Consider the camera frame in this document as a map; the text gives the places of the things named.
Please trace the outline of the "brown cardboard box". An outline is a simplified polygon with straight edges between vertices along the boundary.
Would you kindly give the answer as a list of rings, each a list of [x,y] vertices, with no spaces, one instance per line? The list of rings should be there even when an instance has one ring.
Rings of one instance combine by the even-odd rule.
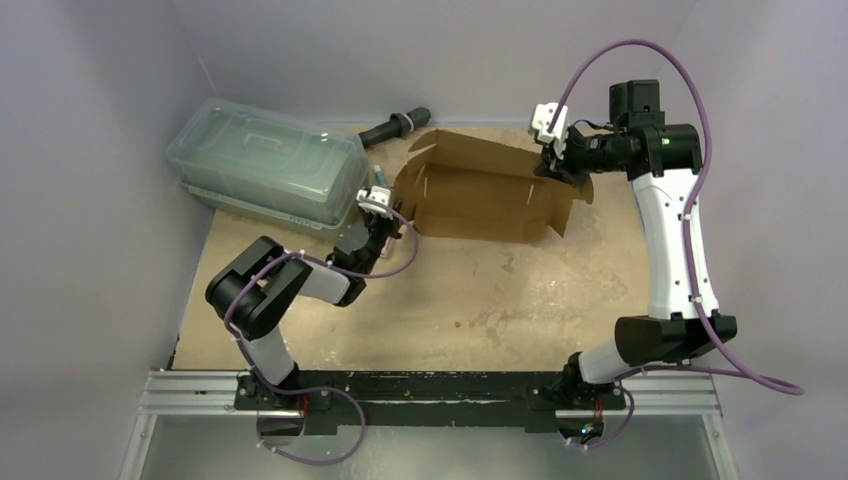
[[[409,149],[394,190],[401,214],[425,236],[534,243],[563,236],[573,203],[592,203],[579,187],[540,177],[541,155],[437,129]]]

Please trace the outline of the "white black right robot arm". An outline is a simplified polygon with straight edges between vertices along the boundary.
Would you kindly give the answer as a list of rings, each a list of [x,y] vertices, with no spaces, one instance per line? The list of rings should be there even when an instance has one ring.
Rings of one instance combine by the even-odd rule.
[[[667,123],[655,80],[611,86],[611,122],[598,134],[568,124],[565,111],[556,103],[533,111],[529,131],[542,147],[536,175],[583,189],[593,173],[625,173],[649,261],[646,314],[619,318],[609,341],[572,354],[550,389],[584,407],[612,391],[622,374],[701,357],[735,338],[738,326],[720,311],[702,245],[696,187],[705,167],[697,129]]]

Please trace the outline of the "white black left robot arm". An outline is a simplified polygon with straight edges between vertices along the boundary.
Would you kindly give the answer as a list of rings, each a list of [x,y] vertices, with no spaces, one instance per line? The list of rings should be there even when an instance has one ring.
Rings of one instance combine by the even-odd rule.
[[[393,214],[366,213],[323,259],[261,236],[209,282],[205,300],[233,335],[260,382],[260,397],[272,408],[287,408],[304,393],[279,327],[294,300],[303,296],[336,307],[352,304],[375,276],[387,241],[402,237],[400,226]]]

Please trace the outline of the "clear plastic storage box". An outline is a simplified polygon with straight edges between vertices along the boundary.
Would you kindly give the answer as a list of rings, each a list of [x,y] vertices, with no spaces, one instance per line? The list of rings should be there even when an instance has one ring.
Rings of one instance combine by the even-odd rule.
[[[166,149],[206,204],[329,238],[351,222],[370,164],[350,130],[206,100]]]

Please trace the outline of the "pale pink correction tape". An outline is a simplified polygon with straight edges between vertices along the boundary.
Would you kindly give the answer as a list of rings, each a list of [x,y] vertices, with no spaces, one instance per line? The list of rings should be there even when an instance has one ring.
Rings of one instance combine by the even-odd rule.
[[[394,239],[393,239],[393,238],[389,238],[389,239],[386,241],[386,243],[384,244],[384,246],[383,246],[383,248],[382,248],[382,250],[381,250],[381,256],[382,256],[383,258],[388,258],[388,257],[391,255],[392,251],[393,251],[393,246],[394,246]]]

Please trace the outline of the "green white glue stick far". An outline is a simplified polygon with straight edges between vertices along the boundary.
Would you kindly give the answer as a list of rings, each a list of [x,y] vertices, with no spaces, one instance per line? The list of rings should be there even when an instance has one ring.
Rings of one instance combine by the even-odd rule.
[[[388,182],[385,178],[385,175],[379,165],[374,166],[374,175],[376,183],[382,188],[388,188]]]

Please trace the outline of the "dark grey corrugated pipe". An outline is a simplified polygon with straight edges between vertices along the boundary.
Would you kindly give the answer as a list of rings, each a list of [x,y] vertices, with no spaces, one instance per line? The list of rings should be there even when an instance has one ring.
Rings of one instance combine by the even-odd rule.
[[[363,148],[369,149],[425,127],[430,119],[431,111],[426,107],[417,107],[406,113],[396,112],[392,113],[386,122],[360,132],[358,137]]]

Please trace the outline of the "aluminium frame rail right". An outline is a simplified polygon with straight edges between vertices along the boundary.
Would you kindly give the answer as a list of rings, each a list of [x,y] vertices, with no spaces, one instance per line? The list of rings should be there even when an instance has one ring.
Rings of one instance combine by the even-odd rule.
[[[692,363],[726,353],[738,333],[714,292],[703,245],[699,196],[711,148],[688,124],[631,120],[616,134],[636,139],[636,162],[625,172],[648,247],[649,301],[646,314],[616,322],[603,359],[581,357],[582,373],[612,382],[631,414],[705,418],[709,457],[726,478],[713,374]]]

